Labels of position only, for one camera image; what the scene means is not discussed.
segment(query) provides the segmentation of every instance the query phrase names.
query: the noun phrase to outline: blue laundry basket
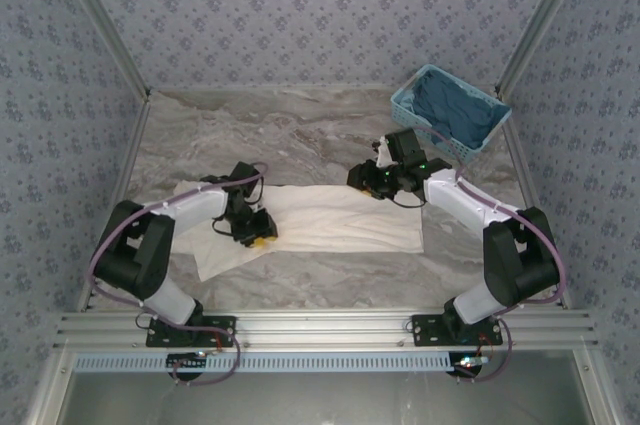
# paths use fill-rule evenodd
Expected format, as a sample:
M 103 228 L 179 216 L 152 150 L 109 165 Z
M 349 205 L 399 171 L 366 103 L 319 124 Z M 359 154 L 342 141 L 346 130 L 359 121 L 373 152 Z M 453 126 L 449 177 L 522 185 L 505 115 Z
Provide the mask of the blue laundry basket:
M 450 73 L 447 73 L 444 70 L 441 70 L 435 65 L 427 64 L 424 67 L 422 67 L 420 70 L 418 70 L 415 73 L 415 75 L 407 81 L 407 83 L 405 83 L 396 93 L 394 93 L 391 96 L 391 118 L 393 119 L 394 122 L 399 123 L 400 125 L 404 125 L 405 127 L 423 126 L 423 127 L 433 128 L 429 120 L 416 115 L 415 113 L 413 113 L 413 109 L 410 106 L 407 106 L 406 104 L 402 103 L 402 99 L 404 98 L 405 93 L 407 91 L 411 91 L 416 81 L 422 78 L 422 76 L 429 71 L 435 71 L 445 75 L 447 78 L 451 79 L 454 83 L 459 85 L 460 88 L 465 90 L 467 94 L 469 94 L 471 97 L 480 98 L 484 100 L 485 102 L 487 102 L 487 104 L 490 107 L 495 107 L 495 106 L 507 107 L 507 105 L 505 105 L 501 101 L 493 97 L 490 97 L 484 92 L 481 92 L 477 88 L 469 85 L 464 80 L 454 77 Z M 450 141 L 451 143 L 453 143 L 453 146 L 460 154 L 460 157 L 462 158 L 462 160 L 465 163 L 469 163 L 474 156 L 480 153 L 482 149 L 484 149 L 484 147 L 486 147 L 487 144 L 491 141 L 491 139 L 496 134 L 496 132 L 500 129 L 500 127 L 502 127 L 504 122 L 506 122 L 509 119 L 510 116 L 511 116 L 511 109 L 509 108 L 505 113 L 504 117 L 502 117 L 502 119 L 500 120 L 500 122 L 498 122 L 498 124 L 493 128 L 493 130 L 489 132 L 489 135 L 487 135 L 487 137 L 483 140 L 482 145 L 476 149 L 471 149 L 466 145 L 463 145 L 462 143 L 460 143 L 455 138 L 451 138 Z M 419 137 L 429 141 L 430 143 L 433 143 L 431 142 L 430 133 L 427 133 L 423 130 L 416 130 L 415 132 L 416 132 L 416 135 L 418 135 Z M 449 150 L 449 146 L 446 145 L 444 142 L 442 141 L 438 142 L 436 144 L 436 147 L 438 147 L 440 150 L 445 152 L 447 155 L 455 158 L 454 153 L 451 150 Z

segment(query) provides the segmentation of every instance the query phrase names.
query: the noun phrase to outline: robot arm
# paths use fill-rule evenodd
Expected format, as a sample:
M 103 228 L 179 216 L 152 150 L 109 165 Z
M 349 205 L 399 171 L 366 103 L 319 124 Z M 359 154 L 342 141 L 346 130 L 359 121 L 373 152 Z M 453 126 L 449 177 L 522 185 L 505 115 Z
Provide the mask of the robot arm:
M 261 239 L 277 237 L 276 225 L 266 209 L 246 201 L 256 186 L 255 181 L 211 190 L 203 187 L 257 174 L 252 165 L 240 162 L 228 177 L 203 178 L 198 185 L 199 193 L 176 203 L 165 202 L 161 208 L 141 216 L 126 227 L 100 257 L 94 271 L 96 278 L 125 290 L 141 306 L 173 323 L 197 324 L 202 306 L 167 275 L 172 239 L 198 223 L 221 219 L 229 222 L 232 238 L 247 247 Z M 118 203 L 100 243 L 142 208 L 143 205 L 128 200 Z
M 463 342 L 469 326 L 558 283 L 553 257 L 536 235 L 496 207 L 480 203 L 460 185 L 526 218 L 553 241 L 543 212 L 502 204 L 466 180 L 456 179 L 447 162 L 427 160 L 412 129 L 385 135 L 374 143 L 374 150 L 377 160 L 351 169 L 348 185 L 377 199 L 393 199 L 400 190 L 414 193 L 423 203 L 453 215 L 483 242 L 482 282 L 447 302 L 441 317 L 454 341 Z

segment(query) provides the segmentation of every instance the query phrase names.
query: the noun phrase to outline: blue cloth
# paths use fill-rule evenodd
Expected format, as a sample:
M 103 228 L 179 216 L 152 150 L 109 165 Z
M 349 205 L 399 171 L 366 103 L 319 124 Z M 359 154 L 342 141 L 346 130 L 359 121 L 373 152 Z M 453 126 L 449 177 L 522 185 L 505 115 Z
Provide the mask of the blue cloth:
M 508 112 L 507 106 L 491 107 L 482 98 L 470 96 L 453 80 L 431 70 L 402 98 L 413 113 L 429 120 L 446 138 L 455 138 L 475 150 Z M 433 143 L 440 139 L 432 135 Z

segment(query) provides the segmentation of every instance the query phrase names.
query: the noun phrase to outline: blue patterned wall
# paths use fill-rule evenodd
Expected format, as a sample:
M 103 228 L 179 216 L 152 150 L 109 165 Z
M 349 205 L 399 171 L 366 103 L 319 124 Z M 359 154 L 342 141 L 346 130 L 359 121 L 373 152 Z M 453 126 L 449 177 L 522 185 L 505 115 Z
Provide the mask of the blue patterned wall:
M 494 84 L 538 0 L 102 0 L 148 85 Z
M 542 204 L 640 423 L 640 0 L 566 0 L 510 102 Z
M 24 419 L 138 110 L 77 0 L 0 0 L 0 423 Z

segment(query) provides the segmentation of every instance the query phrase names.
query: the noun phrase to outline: marble floor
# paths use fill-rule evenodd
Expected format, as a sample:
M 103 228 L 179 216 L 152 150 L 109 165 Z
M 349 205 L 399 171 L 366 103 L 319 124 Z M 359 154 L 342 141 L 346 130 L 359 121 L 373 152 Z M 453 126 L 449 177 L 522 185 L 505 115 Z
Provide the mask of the marble floor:
M 374 158 L 371 142 L 397 130 L 391 90 L 155 92 L 128 198 L 172 194 L 181 180 L 229 173 L 237 161 L 270 166 L 267 184 L 344 184 Z M 425 144 L 429 158 L 443 156 Z M 502 133 L 477 156 L 467 178 L 523 206 Z M 480 241 L 447 213 L 422 210 L 424 254 L 268 254 L 206 282 L 192 256 L 173 254 L 170 275 L 208 309 L 431 307 L 482 276 Z M 100 297 L 92 308 L 113 308 Z

